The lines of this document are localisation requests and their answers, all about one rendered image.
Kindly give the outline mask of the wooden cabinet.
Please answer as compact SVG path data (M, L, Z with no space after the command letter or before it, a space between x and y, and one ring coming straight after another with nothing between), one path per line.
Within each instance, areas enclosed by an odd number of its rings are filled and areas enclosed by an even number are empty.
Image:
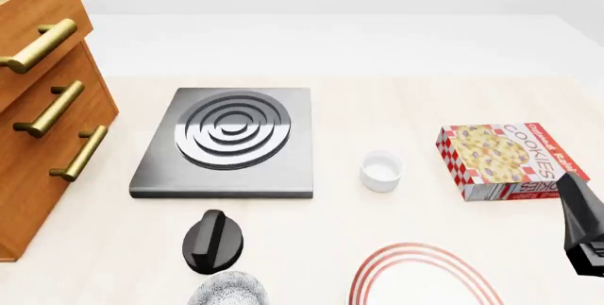
M81 0L0 0L0 262L15 262L119 110Z

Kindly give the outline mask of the wooden drawer with protruding front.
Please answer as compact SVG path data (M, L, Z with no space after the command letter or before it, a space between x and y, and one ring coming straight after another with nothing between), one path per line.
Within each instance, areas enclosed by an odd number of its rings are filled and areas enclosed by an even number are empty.
M30 66L26 73L0 66L0 112L92 31L81 0L0 0L0 59L13 58L38 40L42 35L39 26L52 26L66 19L75 23L75 32Z

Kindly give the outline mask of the red white cookies box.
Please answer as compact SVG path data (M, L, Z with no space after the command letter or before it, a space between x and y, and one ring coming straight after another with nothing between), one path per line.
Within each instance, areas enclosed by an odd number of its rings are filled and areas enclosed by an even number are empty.
M466 202L557 198L564 174L590 180L538 123L446 126L436 147Z

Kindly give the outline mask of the small white bowl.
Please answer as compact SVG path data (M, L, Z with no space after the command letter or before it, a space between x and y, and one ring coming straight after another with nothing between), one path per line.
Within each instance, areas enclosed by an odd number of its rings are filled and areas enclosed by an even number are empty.
M360 180L376 193L394 191L403 173L402 161L389 151L370 151L361 160Z

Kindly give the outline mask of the flat black stove plate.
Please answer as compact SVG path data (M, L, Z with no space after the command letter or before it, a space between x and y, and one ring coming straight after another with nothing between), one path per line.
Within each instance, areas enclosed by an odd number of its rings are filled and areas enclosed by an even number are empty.
M310 89L177 89L129 193L311 199Z

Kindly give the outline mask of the grey patterned bowl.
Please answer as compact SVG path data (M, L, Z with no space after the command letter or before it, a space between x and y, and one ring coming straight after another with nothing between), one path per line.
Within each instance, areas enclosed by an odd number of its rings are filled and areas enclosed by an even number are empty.
M269 305L263 285L249 273L223 271L196 288L187 305Z

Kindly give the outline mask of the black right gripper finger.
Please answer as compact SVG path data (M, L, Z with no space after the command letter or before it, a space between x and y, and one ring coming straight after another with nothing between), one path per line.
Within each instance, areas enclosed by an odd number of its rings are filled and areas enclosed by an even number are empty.
M604 202L574 172L563 174L556 185L565 224L563 247L604 242Z

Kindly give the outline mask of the white plate with red rings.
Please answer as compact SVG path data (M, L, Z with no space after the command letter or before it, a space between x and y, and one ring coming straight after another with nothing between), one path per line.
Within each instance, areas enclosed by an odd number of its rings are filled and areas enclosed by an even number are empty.
M400 243L368 256L352 279L346 305L504 305L464 259L441 247Z

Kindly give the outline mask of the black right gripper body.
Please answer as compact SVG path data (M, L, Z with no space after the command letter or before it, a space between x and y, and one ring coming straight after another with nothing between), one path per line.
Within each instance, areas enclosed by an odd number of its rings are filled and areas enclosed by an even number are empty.
M604 278L604 237L577 243L566 250L566 256L579 276Z

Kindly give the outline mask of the round black stove knob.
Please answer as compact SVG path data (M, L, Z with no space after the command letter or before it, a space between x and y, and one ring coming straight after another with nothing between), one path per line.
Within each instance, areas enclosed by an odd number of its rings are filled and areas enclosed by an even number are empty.
M212 275L228 270L243 252L243 232L223 211L206 211L186 233L182 256L195 273Z

